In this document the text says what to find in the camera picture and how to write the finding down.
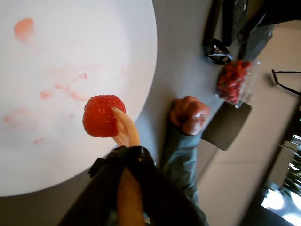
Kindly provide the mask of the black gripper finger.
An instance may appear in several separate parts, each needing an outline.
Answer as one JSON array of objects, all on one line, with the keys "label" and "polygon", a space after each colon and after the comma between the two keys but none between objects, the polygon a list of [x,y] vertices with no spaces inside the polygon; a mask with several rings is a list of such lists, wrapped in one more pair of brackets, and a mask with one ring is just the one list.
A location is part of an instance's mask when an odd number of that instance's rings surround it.
[{"label": "black gripper finger", "polygon": [[106,158],[98,158],[89,174],[90,182],[67,211],[60,226],[106,226],[116,201],[117,183],[123,170],[122,146],[113,149]]},{"label": "black gripper finger", "polygon": [[143,206],[157,226],[202,226],[192,203],[154,165],[141,146],[126,147],[124,164],[140,184]]}]

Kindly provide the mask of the person's clenched hand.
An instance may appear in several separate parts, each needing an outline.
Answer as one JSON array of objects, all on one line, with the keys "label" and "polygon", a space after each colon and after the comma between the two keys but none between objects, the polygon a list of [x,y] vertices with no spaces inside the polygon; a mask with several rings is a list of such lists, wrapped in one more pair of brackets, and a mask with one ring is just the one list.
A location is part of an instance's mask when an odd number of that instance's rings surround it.
[{"label": "person's clenched hand", "polygon": [[170,121],[187,136],[198,135],[209,116],[210,108],[192,96],[176,99],[169,113]]}]

